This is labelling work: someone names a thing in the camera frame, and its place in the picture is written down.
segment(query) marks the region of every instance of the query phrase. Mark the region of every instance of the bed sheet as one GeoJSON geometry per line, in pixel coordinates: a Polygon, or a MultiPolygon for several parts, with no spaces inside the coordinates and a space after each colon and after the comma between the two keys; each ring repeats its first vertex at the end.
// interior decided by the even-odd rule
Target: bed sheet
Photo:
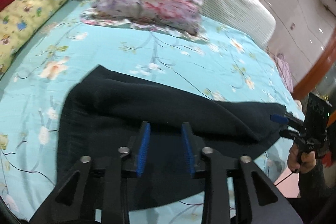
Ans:
{"type": "MultiPolygon", "coordinates": [[[[303,119],[273,61],[246,34],[206,17],[207,44],[150,31],[90,26],[80,21],[90,1],[67,2],[26,43],[0,81],[0,193],[18,217],[29,219],[53,189],[63,101],[98,64],[211,100],[278,102],[303,119]]],[[[271,180],[285,169],[291,145],[280,138],[256,159],[271,180]]],[[[231,182],[229,189],[234,208],[231,182]]],[[[202,201],[200,193],[184,202],[202,201]]],[[[176,202],[130,212],[130,219],[200,223],[201,214],[202,206],[176,202]]]]}

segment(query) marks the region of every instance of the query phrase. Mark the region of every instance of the black cloth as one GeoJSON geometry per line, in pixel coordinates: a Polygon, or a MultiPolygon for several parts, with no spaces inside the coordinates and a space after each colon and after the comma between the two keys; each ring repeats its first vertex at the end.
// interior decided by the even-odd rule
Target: black cloth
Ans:
{"type": "Polygon", "coordinates": [[[300,198],[287,200],[304,223],[336,223],[336,190],[328,188],[320,160],[310,172],[299,174],[300,198]]]}
{"type": "Polygon", "coordinates": [[[58,180],[83,155],[112,155],[138,133],[142,121],[152,132],[144,174],[129,180],[129,209],[175,202],[204,190],[186,173],[180,129],[189,122],[207,146],[223,155],[253,159],[279,139],[282,127],[269,119],[283,114],[276,103],[230,103],[124,75],[98,66],[68,94],[58,137],[58,180]]]}

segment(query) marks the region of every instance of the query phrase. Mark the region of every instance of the yellow pillow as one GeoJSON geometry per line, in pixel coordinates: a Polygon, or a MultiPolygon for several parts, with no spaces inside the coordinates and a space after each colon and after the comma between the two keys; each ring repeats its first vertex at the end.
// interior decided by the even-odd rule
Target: yellow pillow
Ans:
{"type": "Polygon", "coordinates": [[[67,0],[14,0],[0,12],[0,76],[24,43],[67,0]]]}

